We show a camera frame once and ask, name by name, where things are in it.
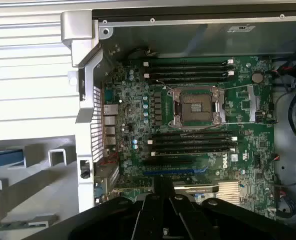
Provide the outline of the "silver finned chipset heatsink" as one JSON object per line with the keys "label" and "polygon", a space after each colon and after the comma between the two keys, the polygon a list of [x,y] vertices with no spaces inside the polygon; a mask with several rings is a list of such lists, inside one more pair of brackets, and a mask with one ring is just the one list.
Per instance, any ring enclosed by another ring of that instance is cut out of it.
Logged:
{"label": "silver finned chipset heatsink", "polygon": [[238,181],[219,182],[218,187],[216,198],[237,206],[240,205],[240,183]]}

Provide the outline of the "blue expansion slot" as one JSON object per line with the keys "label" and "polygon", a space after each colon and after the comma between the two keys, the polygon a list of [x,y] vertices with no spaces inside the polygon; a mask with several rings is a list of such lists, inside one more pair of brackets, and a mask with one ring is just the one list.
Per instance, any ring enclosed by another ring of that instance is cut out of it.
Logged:
{"label": "blue expansion slot", "polygon": [[169,170],[154,170],[154,171],[144,171],[142,174],[144,176],[154,176],[154,175],[174,175],[174,174],[203,174],[207,171],[207,168],[202,169],[169,169]]}

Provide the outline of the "round coin battery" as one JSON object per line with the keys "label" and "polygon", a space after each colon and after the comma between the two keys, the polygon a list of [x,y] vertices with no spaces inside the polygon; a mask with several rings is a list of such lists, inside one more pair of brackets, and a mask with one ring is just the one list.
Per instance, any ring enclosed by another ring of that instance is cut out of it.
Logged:
{"label": "round coin battery", "polygon": [[264,76],[261,72],[254,72],[251,76],[251,80],[255,84],[261,84],[264,80]]}

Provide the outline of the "CPU socket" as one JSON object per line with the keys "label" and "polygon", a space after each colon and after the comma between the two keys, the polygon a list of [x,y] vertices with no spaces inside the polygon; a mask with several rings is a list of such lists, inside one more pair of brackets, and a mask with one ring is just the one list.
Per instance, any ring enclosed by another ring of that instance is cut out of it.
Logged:
{"label": "CPU socket", "polygon": [[171,127],[199,129],[213,124],[213,99],[209,88],[178,87],[168,94],[173,101]]}

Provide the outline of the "white case sticker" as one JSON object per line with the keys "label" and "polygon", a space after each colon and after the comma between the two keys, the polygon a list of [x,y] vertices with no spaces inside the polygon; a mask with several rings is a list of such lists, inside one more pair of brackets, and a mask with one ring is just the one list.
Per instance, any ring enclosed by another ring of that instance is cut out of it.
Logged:
{"label": "white case sticker", "polygon": [[224,26],[221,31],[224,33],[248,33],[255,28],[255,25],[229,25]]}

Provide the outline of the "black graphics card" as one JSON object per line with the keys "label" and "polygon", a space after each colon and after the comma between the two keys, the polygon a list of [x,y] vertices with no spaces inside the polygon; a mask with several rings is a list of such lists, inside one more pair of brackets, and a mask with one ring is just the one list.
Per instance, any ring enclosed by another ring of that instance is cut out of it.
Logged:
{"label": "black graphics card", "polygon": [[[189,194],[189,195],[204,195],[217,193],[219,191],[219,184],[214,185],[175,185],[174,189],[177,194]],[[125,197],[132,201],[136,200],[136,197],[140,194],[151,194],[153,193],[152,186],[141,186],[133,188],[114,188],[112,193],[116,197]]]}

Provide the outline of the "black RAM slot white clips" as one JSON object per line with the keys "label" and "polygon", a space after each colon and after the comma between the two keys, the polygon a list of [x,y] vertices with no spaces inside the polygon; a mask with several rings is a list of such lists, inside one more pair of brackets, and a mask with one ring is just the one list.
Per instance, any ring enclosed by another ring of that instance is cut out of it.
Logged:
{"label": "black RAM slot white clips", "polygon": [[155,72],[145,73],[143,76],[146,79],[152,78],[170,78],[170,77],[227,77],[233,76],[234,71],[187,71],[187,72]]}
{"label": "black RAM slot white clips", "polygon": [[152,157],[157,156],[179,156],[179,155],[197,155],[207,153],[234,153],[236,152],[235,147],[206,147],[206,148],[194,148],[194,149],[172,149],[172,150],[153,150],[151,152]]}
{"label": "black RAM slot white clips", "polygon": [[153,60],[144,60],[142,66],[144,67],[157,67],[157,66],[194,66],[194,65],[202,65],[202,66],[227,66],[233,65],[234,59],[179,59],[179,58],[161,58],[161,59],[153,59]]}
{"label": "black RAM slot white clips", "polygon": [[172,138],[172,139],[150,139],[147,140],[147,145],[188,145],[188,144],[220,144],[233,143],[238,141],[237,136],[206,136],[206,137],[189,137],[189,138]]}

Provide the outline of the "grey parts rack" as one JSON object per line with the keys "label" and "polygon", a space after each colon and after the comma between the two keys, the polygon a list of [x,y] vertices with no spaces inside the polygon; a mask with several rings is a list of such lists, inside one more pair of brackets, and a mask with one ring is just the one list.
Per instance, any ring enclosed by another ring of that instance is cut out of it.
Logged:
{"label": "grey parts rack", "polygon": [[[0,223],[48,221],[78,214],[73,136],[0,141],[0,151],[23,150],[24,166],[0,166]],[[0,240],[20,240],[47,227],[0,231]]]}

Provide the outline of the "thin metal locking lever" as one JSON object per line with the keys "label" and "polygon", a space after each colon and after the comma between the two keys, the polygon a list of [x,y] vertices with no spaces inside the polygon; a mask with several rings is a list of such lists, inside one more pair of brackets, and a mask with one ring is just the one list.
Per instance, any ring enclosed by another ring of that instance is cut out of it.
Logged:
{"label": "thin metal locking lever", "polygon": [[183,137],[183,136],[188,136],[188,135],[195,134],[195,133],[204,133],[208,130],[215,130],[217,128],[220,128],[224,125],[225,125],[225,123],[219,123],[219,124],[209,125],[209,126],[202,127],[202,128],[189,128],[189,129],[187,128],[184,130],[184,132],[182,132],[180,134],[180,136]]}
{"label": "thin metal locking lever", "polygon": [[161,85],[160,89],[162,91],[171,92],[171,93],[180,93],[182,90],[180,88],[173,88],[169,84],[166,84],[164,81],[157,79],[156,83]]}

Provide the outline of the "metal socket cover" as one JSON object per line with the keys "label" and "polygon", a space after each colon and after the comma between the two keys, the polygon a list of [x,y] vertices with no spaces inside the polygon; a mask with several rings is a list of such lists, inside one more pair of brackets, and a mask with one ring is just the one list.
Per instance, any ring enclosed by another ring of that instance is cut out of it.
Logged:
{"label": "metal socket cover", "polygon": [[213,103],[213,110],[212,110],[213,124],[219,125],[219,124],[226,123],[225,109],[224,109],[224,104],[225,104],[224,89],[213,86],[211,88],[211,92],[212,92],[212,103]]}

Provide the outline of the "green motherboard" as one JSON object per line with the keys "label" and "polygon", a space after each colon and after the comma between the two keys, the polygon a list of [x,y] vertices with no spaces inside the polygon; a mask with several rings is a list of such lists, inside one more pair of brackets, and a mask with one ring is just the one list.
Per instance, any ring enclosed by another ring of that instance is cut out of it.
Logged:
{"label": "green motherboard", "polygon": [[[265,182],[263,166],[274,153],[274,106],[272,102],[272,76],[270,59],[257,56],[183,57],[168,59],[234,59],[226,65],[234,71],[230,80],[218,83],[169,84],[173,88],[213,86],[224,89],[224,126],[206,132],[232,132],[237,136],[236,152],[213,152],[196,155],[151,156],[147,145],[152,135],[182,133],[169,125],[173,120],[173,101],[161,85],[150,83],[143,61],[152,59],[125,59],[116,63],[107,79],[103,81],[105,164],[118,164],[120,175],[114,188],[152,187],[154,177],[168,177],[173,185],[215,185],[221,182],[240,183],[240,207],[274,219],[276,203],[273,187]],[[264,80],[255,84],[251,80],[254,72],[261,72]],[[145,160],[191,160],[182,166],[144,166]],[[144,171],[203,169],[202,174],[165,174],[144,176]]]}

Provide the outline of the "grey and black PC case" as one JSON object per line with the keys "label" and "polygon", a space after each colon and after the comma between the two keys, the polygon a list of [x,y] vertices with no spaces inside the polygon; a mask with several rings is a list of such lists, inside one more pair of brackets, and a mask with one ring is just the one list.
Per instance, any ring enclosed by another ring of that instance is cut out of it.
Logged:
{"label": "grey and black PC case", "polygon": [[[79,70],[75,137],[78,182],[85,188],[79,191],[80,213],[123,197],[111,194],[120,175],[118,164],[104,163],[102,84],[130,50],[149,47],[158,54],[147,57],[138,52],[129,59],[254,56],[271,60],[274,153],[263,166],[263,176],[274,189],[276,217],[269,219],[296,231],[296,12],[206,12],[192,6],[101,9],[64,12],[61,25],[62,41]],[[244,33],[221,31],[224,26],[243,25],[255,28]],[[183,240],[172,230],[173,218],[165,196],[161,240]]]}

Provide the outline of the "black expansion slot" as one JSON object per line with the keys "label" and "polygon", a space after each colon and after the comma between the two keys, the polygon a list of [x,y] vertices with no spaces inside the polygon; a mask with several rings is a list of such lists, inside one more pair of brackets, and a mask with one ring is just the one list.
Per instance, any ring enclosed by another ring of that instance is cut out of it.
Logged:
{"label": "black expansion slot", "polygon": [[182,160],[182,159],[151,159],[151,160],[144,160],[142,164],[144,166],[159,166],[159,167],[166,167],[166,166],[183,166],[183,165],[190,165],[193,161],[191,160]]}

